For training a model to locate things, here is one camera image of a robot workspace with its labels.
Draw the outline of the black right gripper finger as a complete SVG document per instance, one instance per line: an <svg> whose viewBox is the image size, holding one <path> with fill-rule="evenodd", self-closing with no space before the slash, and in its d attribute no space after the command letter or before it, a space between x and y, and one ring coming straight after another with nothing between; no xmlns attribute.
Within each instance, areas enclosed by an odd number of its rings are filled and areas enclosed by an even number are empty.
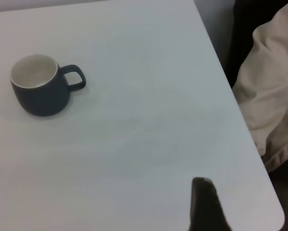
<svg viewBox="0 0 288 231"><path fill-rule="evenodd" d="M190 231L230 231L216 187L208 178L194 178L191 185Z"/></svg>

